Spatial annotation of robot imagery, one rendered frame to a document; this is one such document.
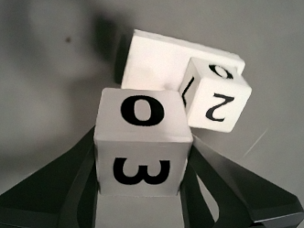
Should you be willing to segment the white number cube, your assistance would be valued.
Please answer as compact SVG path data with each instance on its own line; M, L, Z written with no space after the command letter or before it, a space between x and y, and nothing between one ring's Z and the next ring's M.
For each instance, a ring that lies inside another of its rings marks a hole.
M177 91L104 88L93 140L102 196L179 194L193 138Z
M191 56L179 96L189 125L232 130L251 90L234 65Z

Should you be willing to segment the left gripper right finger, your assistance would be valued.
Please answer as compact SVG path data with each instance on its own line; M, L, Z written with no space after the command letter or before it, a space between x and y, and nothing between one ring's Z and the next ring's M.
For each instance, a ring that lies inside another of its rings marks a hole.
M304 220L298 196L191 135L193 142L179 189L184 228L297 228ZM218 204L217 221L203 198L197 177Z

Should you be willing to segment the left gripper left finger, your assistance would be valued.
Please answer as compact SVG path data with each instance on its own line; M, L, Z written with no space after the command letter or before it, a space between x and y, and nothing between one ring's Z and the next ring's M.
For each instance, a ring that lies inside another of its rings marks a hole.
M69 151L1 194L0 221L37 228L95 228L94 131L95 126Z

